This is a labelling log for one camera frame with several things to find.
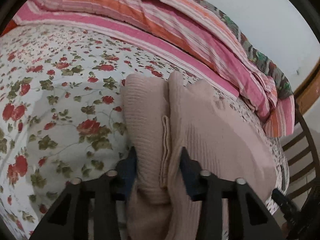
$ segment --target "wrinkled fabric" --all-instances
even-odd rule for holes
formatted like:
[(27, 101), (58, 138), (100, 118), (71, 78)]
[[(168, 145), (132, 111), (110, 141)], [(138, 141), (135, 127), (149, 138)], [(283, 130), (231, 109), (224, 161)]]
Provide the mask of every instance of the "wrinkled fabric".
[[(201, 203), (186, 194), (179, 170), (182, 147), (219, 178), (245, 178), (263, 202), (275, 188), (270, 149), (204, 80), (184, 87), (176, 72), (167, 82), (129, 75), (124, 117), (138, 157), (127, 209), (133, 240), (195, 239)], [(226, 209), (223, 213), (226, 229)]]
[(198, 0), (31, 1), (48, 11), (88, 12), (112, 17), (178, 46), (235, 85), (265, 123), (268, 136), (293, 133), (293, 95), (277, 95), (281, 86), (286, 87), (283, 91), (290, 90), (283, 73), (262, 53), (254, 50), (257, 57), (252, 57), (251, 51), (248, 54), (250, 43), (239, 42), (229, 21), (225, 20), (228, 18), (222, 19)]

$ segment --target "pink knit sweater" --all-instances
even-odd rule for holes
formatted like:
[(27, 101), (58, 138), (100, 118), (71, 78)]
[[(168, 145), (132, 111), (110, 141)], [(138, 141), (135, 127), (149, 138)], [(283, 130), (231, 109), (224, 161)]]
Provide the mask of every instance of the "pink knit sweater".
[[(204, 80), (183, 86), (132, 74), (124, 88), (124, 116), (138, 156), (138, 174), (127, 207), (133, 240), (194, 240), (201, 202), (191, 202), (179, 170), (181, 147), (219, 178), (245, 178), (262, 201), (276, 183), (267, 145), (238, 113), (213, 95)], [(224, 205), (224, 228), (227, 228)]]

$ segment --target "chair backrest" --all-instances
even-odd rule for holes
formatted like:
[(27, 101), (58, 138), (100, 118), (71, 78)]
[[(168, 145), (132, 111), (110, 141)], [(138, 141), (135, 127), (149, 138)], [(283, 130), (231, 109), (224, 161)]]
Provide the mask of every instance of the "chair backrest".
[[(297, 172), (296, 174), (292, 175), (290, 177), (290, 182), (289, 184), (295, 182), (296, 180), (302, 178), (303, 176), (307, 175), (311, 170), (315, 170), (316, 172), (316, 178), (320, 177), (320, 162), (319, 162), (319, 156), (318, 152), (315, 146), (315, 143), (313, 141), (312, 135), (310, 133), (310, 130), (308, 128), (308, 125), (306, 124), (306, 121), (304, 120), (302, 114), (299, 111), (298, 106), (296, 106), (295, 109), (295, 125), (297, 123), (300, 123), (302, 127), (302, 132), (298, 134), (296, 137), (294, 137), (290, 142), (285, 144), (282, 149), (285, 152), (286, 150), (290, 149), (292, 146), (294, 146), (296, 143), (301, 141), (304, 137), (306, 137), (308, 146), (302, 150), (300, 153), (295, 155), (293, 158), (288, 160), (289, 166), (293, 165), (297, 161), (299, 161), (301, 158), (306, 156), (307, 154), (311, 153), (313, 161), (308, 164), (306, 167), (304, 167), (302, 170)], [(301, 195), (302, 193), (306, 192), (308, 189), (310, 189), (315, 182), (315, 179), (312, 181), (308, 182), (307, 184), (303, 185), (302, 187), (298, 188), (294, 192), (290, 193), (288, 197), (290, 199), (296, 198), (297, 196)]]

